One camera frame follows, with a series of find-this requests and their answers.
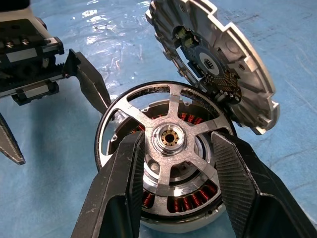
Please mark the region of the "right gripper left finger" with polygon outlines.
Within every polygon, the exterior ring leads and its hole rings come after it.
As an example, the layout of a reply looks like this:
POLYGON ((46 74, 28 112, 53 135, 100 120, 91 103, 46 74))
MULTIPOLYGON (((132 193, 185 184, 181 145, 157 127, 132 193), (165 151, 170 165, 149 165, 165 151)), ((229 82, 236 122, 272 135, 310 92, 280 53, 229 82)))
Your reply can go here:
POLYGON ((145 158, 145 133, 130 134, 95 176, 73 238, 139 236, 145 158))

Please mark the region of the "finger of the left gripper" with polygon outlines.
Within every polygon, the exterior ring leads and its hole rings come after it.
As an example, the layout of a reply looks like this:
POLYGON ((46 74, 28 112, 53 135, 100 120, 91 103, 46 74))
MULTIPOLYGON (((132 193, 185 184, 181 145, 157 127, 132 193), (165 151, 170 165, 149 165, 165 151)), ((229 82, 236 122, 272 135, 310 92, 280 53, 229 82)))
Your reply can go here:
POLYGON ((90 104, 101 114, 111 105, 109 92, 102 75, 81 52, 69 50, 62 74, 64 77, 76 77, 80 89, 90 104))
POLYGON ((6 120, 0 115, 0 151, 18 165, 24 165, 25 159, 6 120))

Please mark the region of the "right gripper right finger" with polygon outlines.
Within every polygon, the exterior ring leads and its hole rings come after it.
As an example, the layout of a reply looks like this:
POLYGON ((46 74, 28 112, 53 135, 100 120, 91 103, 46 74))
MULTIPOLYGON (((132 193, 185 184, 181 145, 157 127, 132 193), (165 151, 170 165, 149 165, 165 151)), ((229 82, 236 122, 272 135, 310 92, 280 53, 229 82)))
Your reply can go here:
POLYGON ((282 180, 244 140, 214 131, 216 170, 238 238, 315 238, 317 230, 282 180))

